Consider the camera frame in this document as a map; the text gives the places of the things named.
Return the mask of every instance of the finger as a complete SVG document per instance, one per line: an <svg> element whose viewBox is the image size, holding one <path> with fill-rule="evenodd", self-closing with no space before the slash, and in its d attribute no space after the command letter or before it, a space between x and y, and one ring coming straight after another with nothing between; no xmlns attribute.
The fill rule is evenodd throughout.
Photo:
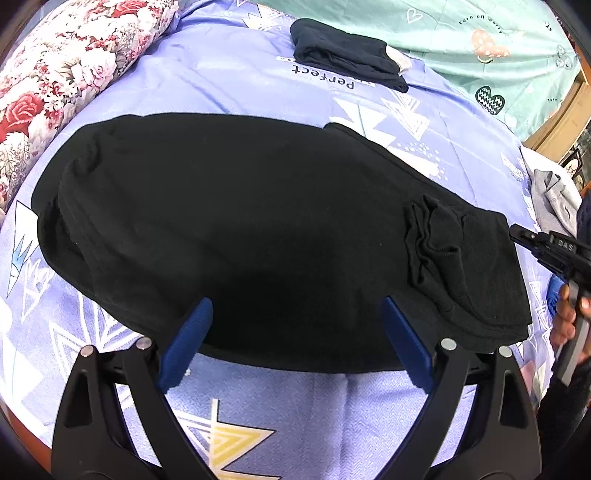
<svg viewBox="0 0 591 480"><path fill-rule="evenodd" d="M574 334L576 333L576 329L572 323L567 322L560 316L554 317L552 320L552 331L556 332L558 335L564 336L567 340L571 340L574 338Z"/></svg>
<svg viewBox="0 0 591 480"><path fill-rule="evenodd" d="M577 313L574 311L574 308L570 306L568 300L558 301L556 304L556 313L569 323L573 323L577 316Z"/></svg>
<svg viewBox="0 0 591 480"><path fill-rule="evenodd" d="M591 317L591 302L589 302L588 298L583 297L581 299L581 302L579 303L579 308L581 309L581 313L584 317Z"/></svg>
<svg viewBox="0 0 591 480"><path fill-rule="evenodd" d="M564 335L559 334L558 331L552 330L550 332L550 345L555 350L563 346L567 341L568 339Z"/></svg>
<svg viewBox="0 0 591 480"><path fill-rule="evenodd" d="M560 295L560 298L562 300L568 300L570 295L569 284L565 283L564 285L562 285L560 287L560 290L558 291L558 294Z"/></svg>

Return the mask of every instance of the floral pillow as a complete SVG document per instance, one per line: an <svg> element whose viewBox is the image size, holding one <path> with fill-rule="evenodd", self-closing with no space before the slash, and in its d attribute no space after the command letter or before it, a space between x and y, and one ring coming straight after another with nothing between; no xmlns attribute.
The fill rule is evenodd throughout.
<svg viewBox="0 0 591 480"><path fill-rule="evenodd" d="M177 10L177 0L68 0L24 38L0 72L0 217L56 134Z"/></svg>

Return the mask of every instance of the metal screw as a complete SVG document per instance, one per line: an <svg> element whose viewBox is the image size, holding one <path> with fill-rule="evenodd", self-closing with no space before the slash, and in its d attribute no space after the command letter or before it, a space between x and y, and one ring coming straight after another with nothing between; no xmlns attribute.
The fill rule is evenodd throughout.
<svg viewBox="0 0 591 480"><path fill-rule="evenodd" d="M92 345L86 345L80 349L80 354L82 356L91 356L95 351L95 348Z"/></svg>
<svg viewBox="0 0 591 480"><path fill-rule="evenodd" d="M505 345L499 347L499 353L501 354L501 356L504 356L505 358L511 358L513 356L513 352L511 351L511 349Z"/></svg>
<svg viewBox="0 0 591 480"><path fill-rule="evenodd" d="M451 338L444 338L441 341L441 348L447 350L448 352L453 352L457 347L457 343L455 340Z"/></svg>
<svg viewBox="0 0 591 480"><path fill-rule="evenodd" d="M135 346L140 350L147 350L152 346L152 340L148 337L142 337L137 342L135 342Z"/></svg>

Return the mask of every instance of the yellow triangle pattern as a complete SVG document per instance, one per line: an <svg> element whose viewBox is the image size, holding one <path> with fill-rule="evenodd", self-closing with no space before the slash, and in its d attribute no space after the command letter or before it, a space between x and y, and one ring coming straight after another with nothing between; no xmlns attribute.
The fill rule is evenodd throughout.
<svg viewBox="0 0 591 480"><path fill-rule="evenodd" d="M250 475L248 473L213 471L219 480L281 480L280 476Z"/></svg>
<svg viewBox="0 0 591 480"><path fill-rule="evenodd" d="M214 422L209 447L210 466L221 470L250 452L272 434L273 430Z"/></svg>

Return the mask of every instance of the black cloth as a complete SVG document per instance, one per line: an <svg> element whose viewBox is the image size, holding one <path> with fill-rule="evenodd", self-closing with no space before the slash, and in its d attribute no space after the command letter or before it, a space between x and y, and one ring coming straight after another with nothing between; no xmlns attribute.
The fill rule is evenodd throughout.
<svg viewBox="0 0 591 480"><path fill-rule="evenodd" d="M574 369L568 387L556 378L550 380L537 413L543 468L557 457L583 420L590 389L591 358Z"/></svg>
<svg viewBox="0 0 591 480"><path fill-rule="evenodd" d="M577 210L577 240L591 245L591 193L585 195Z"/></svg>
<svg viewBox="0 0 591 480"><path fill-rule="evenodd" d="M408 92L400 67L386 54L383 40L347 33L310 18L293 22L290 33L296 62Z"/></svg>
<svg viewBox="0 0 591 480"><path fill-rule="evenodd" d="M400 369L379 315L388 295L432 348L528 335L505 217L342 125L179 113L88 125L31 204L48 264L124 325L158 340L212 299L200 352L228 361Z"/></svg>

